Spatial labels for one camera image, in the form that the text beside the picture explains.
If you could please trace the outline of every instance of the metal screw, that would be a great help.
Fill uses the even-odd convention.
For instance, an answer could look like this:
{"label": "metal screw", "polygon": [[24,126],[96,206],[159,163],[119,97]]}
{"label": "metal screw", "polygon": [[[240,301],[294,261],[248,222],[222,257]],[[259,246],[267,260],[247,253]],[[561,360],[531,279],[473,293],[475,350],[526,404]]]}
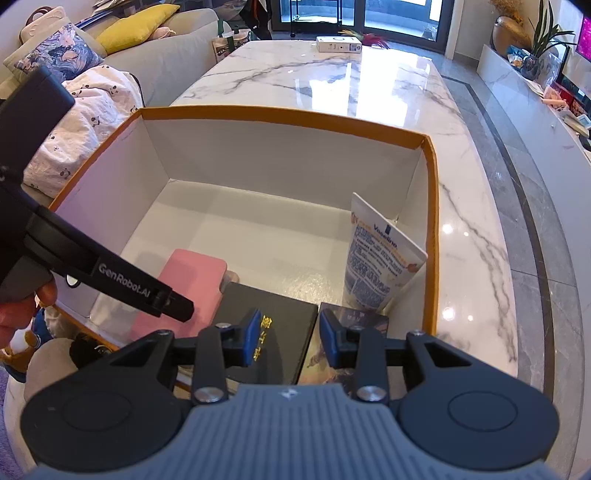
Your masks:
{"label": "metal screw", "polygon": [[386,391],[375,385],[367,385],[357,390],[357,397],[367,402],[380,401],[386,397]]}
{"label": "metal screw", "polygon": [[195,391],[195,398],[201,403],[215,403],[222,397],[223,391],[218,387],[202,387]]}

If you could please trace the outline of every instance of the floral cushion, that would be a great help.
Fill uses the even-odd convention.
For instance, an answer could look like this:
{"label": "floral cushion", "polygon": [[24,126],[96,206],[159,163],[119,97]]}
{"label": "floral cushion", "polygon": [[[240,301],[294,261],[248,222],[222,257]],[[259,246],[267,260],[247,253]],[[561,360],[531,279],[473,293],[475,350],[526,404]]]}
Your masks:
{"label": "floral cushion", "polygon": [[39,65],[45,65],[60,81],[73,80],[89,68],[103,63],[81,38],[72,23],[68,23],[42,41],[14,67],[28,74]]}

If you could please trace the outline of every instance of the black book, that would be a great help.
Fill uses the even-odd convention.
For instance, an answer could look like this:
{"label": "black book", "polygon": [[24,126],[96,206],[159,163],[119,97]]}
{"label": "black book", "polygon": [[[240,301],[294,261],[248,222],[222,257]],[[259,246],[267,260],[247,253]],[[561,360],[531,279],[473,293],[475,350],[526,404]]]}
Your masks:
{"label": "black book", "polygon": [[228,368],[228,378],[248,384],[296,384],[318,315],[318,305],[230,283],[212,324],[244,324],[255,309],[263,315],[261,335],[250,367]]}

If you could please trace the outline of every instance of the glass door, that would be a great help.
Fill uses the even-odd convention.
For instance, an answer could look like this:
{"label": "glass door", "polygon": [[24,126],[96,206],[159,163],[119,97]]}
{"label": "glass door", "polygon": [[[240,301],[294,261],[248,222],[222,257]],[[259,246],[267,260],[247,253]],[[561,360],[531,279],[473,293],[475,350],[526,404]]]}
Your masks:
{"label": "glass door", "polygon": [[334,34],[342,28],[445,51],[454,0],[272,0],[273,30]]}

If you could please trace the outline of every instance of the small white box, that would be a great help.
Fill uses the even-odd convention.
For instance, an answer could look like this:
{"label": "small white box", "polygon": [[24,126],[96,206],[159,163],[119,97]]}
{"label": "small white box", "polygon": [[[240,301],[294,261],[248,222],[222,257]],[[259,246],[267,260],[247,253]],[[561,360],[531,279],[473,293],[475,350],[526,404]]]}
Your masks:
{"label": "small white box", "polygon": [[361,42],[355,37],[316,37],[318,51],[361,53]]}

